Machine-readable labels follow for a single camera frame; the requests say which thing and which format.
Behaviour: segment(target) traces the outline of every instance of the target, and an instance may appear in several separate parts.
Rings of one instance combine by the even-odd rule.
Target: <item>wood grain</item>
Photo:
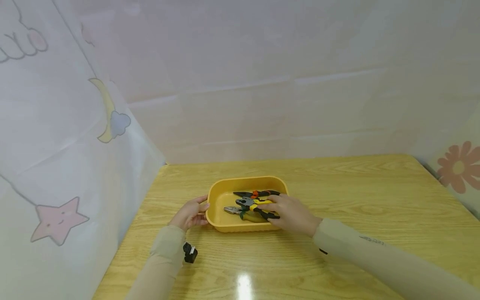
[[[164,166],[108,268],[95,300],[123,299],[158,230],[217,180],[273,175],[318,216],[338,219],[480,288],[480,224],[414,158],[334,157]],[[199,251],[173,300],[400,299],[373,276],[283,231],[194,228]]]

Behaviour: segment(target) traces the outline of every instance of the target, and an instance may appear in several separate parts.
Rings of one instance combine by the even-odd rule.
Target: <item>yellow tray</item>
[[[223,210],[225,206],[238,206],[235,200],[239,197],[233,192],[252,192],[274,190],[288,194],[287,185],[278,177],[261,176],[223,179],[215,182],[208,193],[207,202],[210,208],[205,215],[210,224],[220,232],[242,232],[242,231],[263,231],[276,230],[272,224],[252,223],[244,221],[237,215],[231,215]]]

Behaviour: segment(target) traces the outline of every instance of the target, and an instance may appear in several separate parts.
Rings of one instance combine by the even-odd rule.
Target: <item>arm sleeve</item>
[[[313,239],[329,255],[376,276],[407,300],[480,299],[480,292],[457,276],[339,221],[323,219]]]
[[[126,300],[167,300],[185,253],[185,232],[176,226],[157,234],[150,257],[140,271]]]

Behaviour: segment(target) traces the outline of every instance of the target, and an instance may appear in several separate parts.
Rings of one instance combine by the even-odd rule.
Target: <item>crescent moon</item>
[[[105,131],[99,137],[97,137],[97,139],[99,139],[99,141],[103,143],[108,143],[112,140],[112,134],[110,131],[110,117],[112,115],[112,112],[115,110],[115,105],[113,104],[112,98],[110,97],[110,93],[100,79],[91,78],[88,81],[93,83],[100,91],[100,94],[103,98],[103,105],[105,105],[105,110],[107,111],[107,127],[105,128]]]

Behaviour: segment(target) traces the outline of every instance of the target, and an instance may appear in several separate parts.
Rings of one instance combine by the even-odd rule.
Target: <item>wooden table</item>
[[[123,299],[158,230],[187,200],[219,179],[274,175],[318,216],[338,219],[416,254],[480,288],[480,222],[407,155],[164,166],[95,300]],[[220,233],[194,228],[198,248],[181,269],[173,300],[400,299],[373,276],[321,254],[283,231]]]

